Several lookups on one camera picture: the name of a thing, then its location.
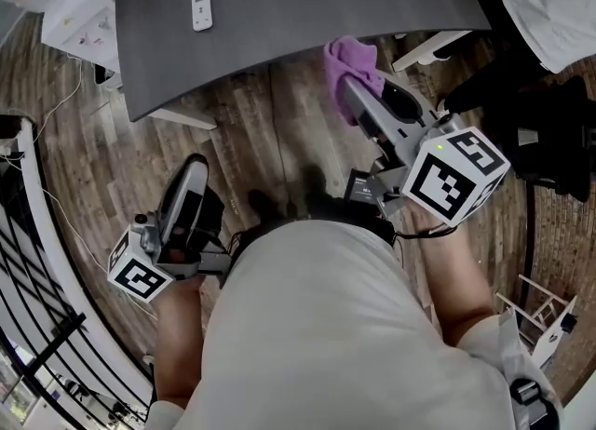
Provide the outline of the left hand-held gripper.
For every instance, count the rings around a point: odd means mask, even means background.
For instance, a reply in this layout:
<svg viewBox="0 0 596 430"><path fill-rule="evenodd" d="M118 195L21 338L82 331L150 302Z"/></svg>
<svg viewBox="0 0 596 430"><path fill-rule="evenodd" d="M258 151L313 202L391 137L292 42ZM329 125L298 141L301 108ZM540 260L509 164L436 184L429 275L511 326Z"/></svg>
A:
<svg viewBox="0 0 596 430"><path fill-rule="evenodd" d="M108 259L111 284L151 302L174 281L213 275L224 282L231 266L231 256L217 239L224 203L207 186L208 177L205 157L189 155L169 182L158 219L138 214L119 238Z"/></svg>

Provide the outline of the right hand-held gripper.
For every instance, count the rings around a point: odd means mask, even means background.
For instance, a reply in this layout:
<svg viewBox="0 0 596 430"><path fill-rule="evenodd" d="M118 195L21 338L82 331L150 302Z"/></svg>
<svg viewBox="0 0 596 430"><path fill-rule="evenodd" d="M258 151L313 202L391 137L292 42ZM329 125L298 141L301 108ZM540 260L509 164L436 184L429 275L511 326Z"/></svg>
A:
<svg viewBox="0 0 596 430"><path fill-rule="evenodd" d="M384 150L371 170L370 191L386 217L408 198L455 227L484 204L510 168L497 147L460 116L447 114L426 126L421 103L396 79L386 78L377 95L345 74L341 96L365 136Z"/></svg>

